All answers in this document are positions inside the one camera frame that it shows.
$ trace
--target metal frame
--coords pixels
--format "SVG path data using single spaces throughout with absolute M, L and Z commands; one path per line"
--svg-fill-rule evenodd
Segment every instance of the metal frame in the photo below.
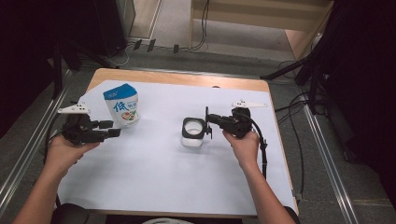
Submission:
M 302 98 L 303 100 L 307 100 L 306 96 L 302 96 Z M 341 176 L 338 174 L 337 168 L 334 164 L 334 161 L 332 160 L 332 154 L 320 129 L 317 117 L 312 115 L 311 110 L 307 105 L 304 107 L 304 112 L 317 142 L 320 156 L 323 159 L 324 167 L 326 168 L 330 182 L 332 183 L 332 189 L 340 206 L 341 212 L 343 213 L 344 220 L 348 224 L 358 224 L 359 221 L 355 214 L 352 202 L 349 199 L 349 195 L 341 179 Z
M 12 171 L 8 175 L 7 180 L 0 188 L 0 217 L 6 211 L 6 208 L 11 201 L 15 190 L 20 184 L 27 168 L 32 162 L 33 157 L 37 153 L 39 144 L 42 141 L 46 130 L 50 126 L 50 122 L 55 117 L 59 106 L 64 100 L 69 85 L 73 81 L 73 77 L 74 75 L 72 74 L 72 72 L 70 70 L 67 70 L 64 75 L 64 88 L 62 89 L 59 96 L 55 100 L 52 100 L 50 102 L 48 109 L 46 110 L 43 118 L 40 120 L 37 127 L 35 128 L 34 133 L 32 134 L 29 142 L 26 144 L 26 147 L 24 148 L 20 157 L 12 168 Z

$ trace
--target white cup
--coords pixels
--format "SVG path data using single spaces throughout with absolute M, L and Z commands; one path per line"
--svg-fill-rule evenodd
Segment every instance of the white cup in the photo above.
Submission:
M 120 126 L 129 127 L 139 120 L 138 94 L 135 88 L 123 84 L 103 93 L 111 117 Z

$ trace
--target wooden table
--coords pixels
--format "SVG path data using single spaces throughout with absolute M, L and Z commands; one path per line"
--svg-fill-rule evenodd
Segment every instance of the wooden table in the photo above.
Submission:
M 202 19 L 205 4 L 206 0 L 191 0 L 190 48 L 193 20 Z M 207 19 L 284 29 L 299 60 L 325 26 L 332 4 L 329 0 L 210 0 Z
M 227 97 L 243 90 L 246 96 L 259 94 L 260 97 L 256 99 L 267 97 L 268 107 L 251 110 L 251 113 L 259 125 L 264 126 L 265 123 L 266 126 L 262 132 L 270 144 L 267 153 L 268 182 L 274 192 L 281 195 L 281 202 L 298 214 L 295 199 L 291 195 L 289 170 L 265 81 L 203 74 L 98 69 L 87 94 L 79 101 L 84 103 L 91 99 L 91 104 L 87 105 L 91 109 L 92 120 L 99 119 L 95 112 L 106 107 L 100 93 L 104 86 L 107 83 L 127 81 L 139 93 L 139 108 L 143 110 L 140 120 L 133 128 L 123 129 L 119 138 L 107 139 L 99 148 L 86 153 L 84 159 L 69 170 L 59 189 L 62 203 L 74 203 L 95 213 L 114 215 L 254 217 L 254 203 L 248 184 L 221 130 L 212 126 L 213 139 L 207 136 L 199 149 L 183 147 L 180 142 L 183 118 L 189 115 L 194 117 L 193 113 L 204 116 L 203 105 L 206 103 L 209 109 L 215 110 L 212 113 L 231 113 L 231 104 L 226 103 L 226 109 L 220 111 L 221 106 L 218 107 L 217 102 L 224 105 L 230 101 Z M 172 94 L 170 87 L 188 91 L 185 93 L 191 94 L 188 105 L 164 105 L 164 96 Z M 167 91 L 158 91 L 160 88 L 167 88 Z M 198 99 L 197 91 L 221 91 L 226 94 L 222 94 L 220 99 L 215 95 L 214 99 Z M 223 209 L 229 203 L 233 204 L 231 208 Z

